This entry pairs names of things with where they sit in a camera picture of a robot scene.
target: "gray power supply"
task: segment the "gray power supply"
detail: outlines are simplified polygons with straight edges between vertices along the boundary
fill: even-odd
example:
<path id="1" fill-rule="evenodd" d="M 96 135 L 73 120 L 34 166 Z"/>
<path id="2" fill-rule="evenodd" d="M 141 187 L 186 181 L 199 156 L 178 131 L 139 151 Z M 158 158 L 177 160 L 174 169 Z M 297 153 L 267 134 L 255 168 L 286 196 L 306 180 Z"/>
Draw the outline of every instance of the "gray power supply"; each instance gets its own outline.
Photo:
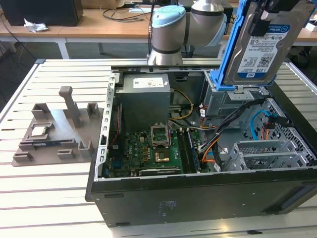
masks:
<path id="1" fill-rule="evenodd" d="M 167 123 L 170 104 L 167 74 L 125 75 L 123 87 L 117 88 L 116 95 L 124 105 L 128 131 L 149 130 L 155 123 Z"/>

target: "blue cable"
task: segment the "blue cable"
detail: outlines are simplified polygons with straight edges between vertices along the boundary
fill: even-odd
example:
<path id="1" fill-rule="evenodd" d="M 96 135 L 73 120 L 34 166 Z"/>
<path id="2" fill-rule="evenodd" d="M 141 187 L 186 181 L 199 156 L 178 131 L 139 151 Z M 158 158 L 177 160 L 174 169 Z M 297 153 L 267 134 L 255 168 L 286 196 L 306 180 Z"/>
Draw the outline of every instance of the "blue cable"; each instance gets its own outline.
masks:
<path id="1" fill-rule="evenodd" d="M 264 113 L 268 117 L 271 115 L 268 111 L 259 110 L 252 116 L 251 121 L 250 121 L 250 130 L 251 130 L 251 134 L 252 134 L 254 140 L 258 140 L 258 137 L 257 137 L 256 133 L 254 132 L 254 119 L 260 113 Z"/>

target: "black computer case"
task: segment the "black computer case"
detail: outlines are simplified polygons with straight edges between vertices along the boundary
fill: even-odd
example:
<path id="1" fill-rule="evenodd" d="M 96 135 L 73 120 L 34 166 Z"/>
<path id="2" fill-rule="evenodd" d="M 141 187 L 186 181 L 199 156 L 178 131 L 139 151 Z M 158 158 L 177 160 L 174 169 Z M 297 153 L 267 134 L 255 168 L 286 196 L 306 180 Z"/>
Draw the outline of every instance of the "black computer case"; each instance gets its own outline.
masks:
<path id="1" fill-rule="evenodd" d="M 0 0 L 4 15 L 12 26 L 24 19 L 47 25 L 76 26 L 83 15 L 81 0 Z"/>

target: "motherboard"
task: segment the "motherboard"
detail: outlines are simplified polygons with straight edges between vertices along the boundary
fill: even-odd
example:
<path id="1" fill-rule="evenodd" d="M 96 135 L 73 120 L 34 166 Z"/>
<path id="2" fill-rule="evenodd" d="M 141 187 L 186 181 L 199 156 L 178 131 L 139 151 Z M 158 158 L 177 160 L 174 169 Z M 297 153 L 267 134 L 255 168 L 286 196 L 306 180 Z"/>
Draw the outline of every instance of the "motherboard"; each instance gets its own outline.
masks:
<path id="1" fill-rule="evenodd" d="M 199 132 L 170 129 L 165 133 L 162 128 L 156 131 L 127 132 L 124 136 L 123 155 L 110 159 L 110 176 L 120 178 L 184 174 L 192 170 L 197 172 L 197 149 L 202 143 Z"/>

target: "table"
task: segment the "table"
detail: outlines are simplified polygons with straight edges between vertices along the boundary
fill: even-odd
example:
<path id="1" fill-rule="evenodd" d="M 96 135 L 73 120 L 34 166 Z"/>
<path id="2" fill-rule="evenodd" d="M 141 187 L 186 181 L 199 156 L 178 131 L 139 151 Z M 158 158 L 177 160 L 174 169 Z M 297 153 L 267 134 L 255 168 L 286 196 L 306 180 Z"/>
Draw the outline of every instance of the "table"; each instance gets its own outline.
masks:
<path id="1" fill-rule="evenodd" d="M 185 64 L 220 65 L 218 59 L 185 59 Z M 66 109 L 60 86 L 72 86 L 79 108 L 105 106 L 111 65 L 144 65 L 145 59 L 51 59 L 35 64 L 0 114 L 0 236 L 106 238 L 132 236 L 312 238 L 317 234 L 317 196 L 286 215 L 160 224 L 109 229 L 93 202 L 84 200 L 90 163 L 12 167 L 12 156 L 33 117 L 35 103 Z M 281 66 L 277 84 L 313 125 L 317 89 L 291 63 Z"/>
<path id="2" fill-rule="evenodd" d="M 139 13 L 115 14 L 114 17 L 132 16 Z M 147 43 L 148 21 L 120 23 L 106 19 L 99 9 L 85 9 L 82 19 L 76 27 L 49 26 L 48 31 L 32 33 L 23 26 L 10 26 L 9 30 L 21 42 L 54 42 L 57 43 L 63 59 L 69 59 L 66 43 L 99 43 L 100 53 L 103 53 L 102 43 Z M 227 41 L 229 35 L 222 37 Z M 16 42 L 0 22 L 0 40 Z M 303 29 L 294 45 L 317 46 L 317 32 Z"/>

